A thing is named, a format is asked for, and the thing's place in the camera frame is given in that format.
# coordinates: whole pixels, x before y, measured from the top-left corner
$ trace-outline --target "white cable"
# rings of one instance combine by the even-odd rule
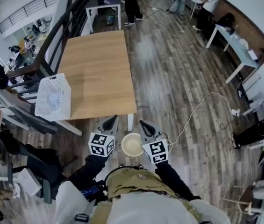
[[[230,111],[231,109],[230,109],[230,107],[229,107],[229,105],[228,105],[228,101],[226,100],[226,98],[225,98],[224,96],[222,96],[220,93],[217,93],[217,92],[210,92],[210,93],[208,93],[207,95],[204,96],[204,98],[200,101],[200,103],[199,103],[199,104],[195,107],[195,109],[192,111],[192,113],[191,113],[191,115],[190,115],[188,121],[187,121],[186,124],[184,125],[184,128],[183,128],[182,132],[179,133],[179,135],[178,135],[177,139],[175,140],[175,142],[172,143],[170,140],[166,140],[166,141],[169,141],[170,144],[171,144],[171,149],[169,150],[169,153],[170,153],[170,151],[173,149],[173,145],[176,144],[176,142],[178,141],[179,137],[180,137],[180,136],[182,135],[182,133],[185,131],[185,128],[186,128],[187,124],[190,122],[190,119],[191,119],[192,115],[194,114],[194,112],[196,111],[196,109],[202,104],[202,102],[204,101],[204,99],[205,99],[206,97],[208,97],[209,95],[211,95],[211,94],[220,95],[220,97],[223,98],[223,99],[225,100],[226,105],[227,105],[227,107],[228,107],[228,109],[229,109],[229,113],[232,115],[232,113],[231,113],[231,111]]]

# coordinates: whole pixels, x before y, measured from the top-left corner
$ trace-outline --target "tan vest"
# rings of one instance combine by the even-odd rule
[[[112,199],[133,191],[156,192],[180,200],[186,209],[200,222],[200,215],[191,204],[178,197],[161,178],[151,171],[133,168],[121,168],[113,172],[107,179],[109,200],[100,202],[90,219],[90,224],[106,224],[112,208]]]

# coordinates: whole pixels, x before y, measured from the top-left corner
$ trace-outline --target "white plastic basket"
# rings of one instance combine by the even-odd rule
[[[65,120],[71,117],[71,87],[64,73],[41,79],[35,115],[48,121]]]

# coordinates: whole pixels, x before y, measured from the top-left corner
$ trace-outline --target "staircase railing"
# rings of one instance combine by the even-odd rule
[[[40,48],[33,64],[9,72],[7,74],[8,77],[13,78],[29,73],[36,73],[39,78],[42,78],[56,74],[67,40],[69,38],[80,36],[87,21],[85,5],[88,1],[89,0],[76,0],[55,24]],[[53,41],[54,43],[56,42],[56,46],[53,48],[54,50],[49,57],[49,60],[46,60],[46,53]],[[54,70],[51,68],[53,62],[55,66]]]
[[[50,7],[57,3],[58,0],[33,0],[32,2],[21,7],[19,10],[12,13],[4,21],[0,23],[0,32],[3,33],[10,27],[14,26],[20,20],[31,16],[33,13],[39,11],[40,9]]]

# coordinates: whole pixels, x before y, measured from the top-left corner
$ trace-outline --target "paper cup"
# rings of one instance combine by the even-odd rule
[[[138,133],[129,133],[121,142],[123,152],[130,157],[138,157],[143,154],[141,145],[141,136]]]

